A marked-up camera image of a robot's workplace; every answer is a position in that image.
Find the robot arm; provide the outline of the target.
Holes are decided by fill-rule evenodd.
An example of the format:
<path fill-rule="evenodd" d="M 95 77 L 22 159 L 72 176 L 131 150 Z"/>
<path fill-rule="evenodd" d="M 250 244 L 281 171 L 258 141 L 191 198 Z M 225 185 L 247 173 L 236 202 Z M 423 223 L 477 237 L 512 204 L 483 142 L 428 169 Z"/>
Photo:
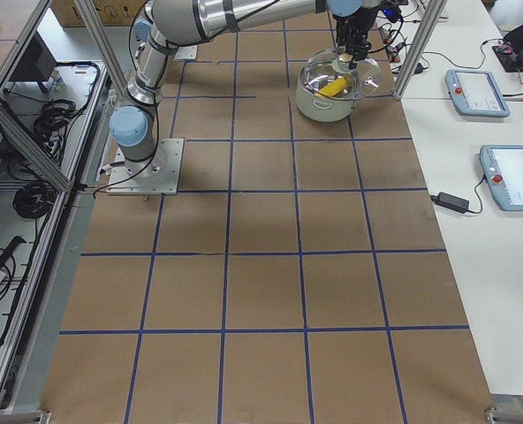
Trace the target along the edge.
<path fill-rule="evenodd" d="M 145 193 L 158 193 L 171 173 L 155 118 L 169 58 L 179 49 L 211 42 L 222 34 L 328 11 L 337 22 L 337 44 L 359 61 L 371 49 L 368 32 L 379 9 L 377 1 L 155 1 L 152 27 L 128 81 L 128 98 L 109 121 L 129 182 Z"/>

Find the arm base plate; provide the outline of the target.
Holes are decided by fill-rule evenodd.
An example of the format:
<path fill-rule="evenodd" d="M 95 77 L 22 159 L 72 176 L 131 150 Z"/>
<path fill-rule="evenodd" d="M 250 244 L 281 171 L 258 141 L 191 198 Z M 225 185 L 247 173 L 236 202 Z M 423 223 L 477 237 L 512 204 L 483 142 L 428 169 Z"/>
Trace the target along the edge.
<path fill-rule="evenodd" d="M 150 165 L 147 161 L 126 161 L 124 152 L 117 148 L 116 159 L 124 164 L 112 169 L 105 192 L 110 195 L 176 195 L 184 144 L 180 138 L 161 139 Z"/>

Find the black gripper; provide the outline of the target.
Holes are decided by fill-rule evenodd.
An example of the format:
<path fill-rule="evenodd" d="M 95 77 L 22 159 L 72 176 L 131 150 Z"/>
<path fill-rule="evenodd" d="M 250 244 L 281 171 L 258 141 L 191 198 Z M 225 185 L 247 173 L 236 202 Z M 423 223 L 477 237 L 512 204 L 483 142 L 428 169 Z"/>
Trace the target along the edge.
<path fill-rule="evenodd" d="M 371 50 L 368 32 L 375 23 L 378 10 L 379 4 L 361 4 L 358 9 L 355 8 L 355 4 L 334 7 L 336 44 L 352 57 L 350 67 L 356 67 Z"/>

